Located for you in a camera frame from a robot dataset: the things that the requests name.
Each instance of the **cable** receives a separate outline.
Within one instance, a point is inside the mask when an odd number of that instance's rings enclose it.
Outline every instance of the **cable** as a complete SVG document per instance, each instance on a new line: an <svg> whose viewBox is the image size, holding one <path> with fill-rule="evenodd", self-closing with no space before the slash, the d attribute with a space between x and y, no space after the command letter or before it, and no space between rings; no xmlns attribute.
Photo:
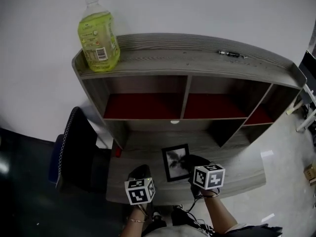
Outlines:
<svg viewBox="0 0 316 237"><path fill-rule="evenodd" d="M197 196L196 199L194 200L194 202L193 202L191 208L190 208L189 210L187 210L186 212L190 213L190 211L191 211L191 210L193 209L193 207L195 206L196 202L197 202L198 200L202 199L202 198L215 198L215 197L217 197L217 196L219 195L219 193L221 192L220 188L217 188L217 191L218 191L218 193L216 193L215 191L210 191L210 192L213 192L213 193L215 194L215 195L213 195L213 196L203 196L203 195Z"/></svg>
<svg viewBox="0 0 316 237"><path fill-rule="evenodd" d="M199 222L199 221L203 221L203 224L206 225L206 222L205 222L203 219L197 219L197 221L198 221L198 222Z"/></svg>
<svg viewBox="0 0 316 237"><path fill-rule="evenodd" d="M188 213L188 214L190 214L190 215L193 217L194 221L196 221L196 222L197 222L196 217L195 217L192 213L190 213L190 212L188 212L188 211L187 211L187 213Z"/></svg>

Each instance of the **black picture frame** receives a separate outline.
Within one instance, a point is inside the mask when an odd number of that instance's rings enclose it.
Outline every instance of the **black picture frame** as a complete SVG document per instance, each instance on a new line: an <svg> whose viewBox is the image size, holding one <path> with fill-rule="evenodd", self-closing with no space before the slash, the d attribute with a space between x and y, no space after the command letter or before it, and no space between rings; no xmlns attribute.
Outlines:
<svg viewBox="0 0 316 237"><path fill-rule="evenodd" d="M170 177L169 164L168 164L168 160L167 160L167 152L177 150L177 149L182 149L182 148L185 149L185 155L188 156L190 154L188 144L183 144L183 145L169 147L169 148L163 148L161 150L162 157L163 157L163 163L164 163L164 169L165 169L166 177L167 177L167 182L173 182L173 181L182 180L182 179L186 179L186 178L190 177L190 174L178 176L178 177L173 177L173 178Z"/></svg>

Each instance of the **wooden shelf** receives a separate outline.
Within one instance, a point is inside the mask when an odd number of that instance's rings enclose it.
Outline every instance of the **wooden shelf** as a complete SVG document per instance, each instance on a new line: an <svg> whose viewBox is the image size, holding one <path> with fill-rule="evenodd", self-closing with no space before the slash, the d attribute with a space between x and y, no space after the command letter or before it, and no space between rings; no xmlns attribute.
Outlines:
<svg viewBox="0 0 316 237"><path fill-rule="evenodd" d="M189 94L184 119L245 119L226 94Z"/></svg>
<svg viewBox="0 0 316 237"><path fill-rule="evenodd" d="M257 107L254 113L246 121L243 126L259 125L259 124L273 124L272 118L269 117L265 110L265 105L261 104Z"/></svg>
<svg viewBox="0 0 316 237"><path fill-rule="evenodd" d="M179 119L181 94L111 94L104 119Z"/></svg>

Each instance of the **bottle label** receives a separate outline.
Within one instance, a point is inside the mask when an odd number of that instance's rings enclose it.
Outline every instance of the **bottle label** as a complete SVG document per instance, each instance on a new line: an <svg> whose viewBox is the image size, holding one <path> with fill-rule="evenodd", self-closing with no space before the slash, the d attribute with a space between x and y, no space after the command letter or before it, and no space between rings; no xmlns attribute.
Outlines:
<svg viewBox="0 0 316 237"><path fill-rule="evenodd" d="M107 61L115 55L117 44L111 23L112 16L109 13L79 23L78 35L89 65Z"/></svg>

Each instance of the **wooden desk surface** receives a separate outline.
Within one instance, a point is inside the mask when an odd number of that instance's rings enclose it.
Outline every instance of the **wooden desk surface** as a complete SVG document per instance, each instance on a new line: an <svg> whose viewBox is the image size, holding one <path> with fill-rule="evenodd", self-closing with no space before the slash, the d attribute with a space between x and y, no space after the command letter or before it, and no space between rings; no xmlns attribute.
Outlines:
<svg viewBox="0 0 316 237"><path fill-rule="evenodd" d="M249 142L241 132L224 148L219 148L207 132L132 132L121 157L111 158L106 199L128 203L124 181L134 168L147 164L156 188L155 205L192 203L193 195L187 179L167 182L161 152L161 148L186 143L191 155L204 157L225 167L222 198L253 190L266 183L260 152L246 150Z"/></svg>

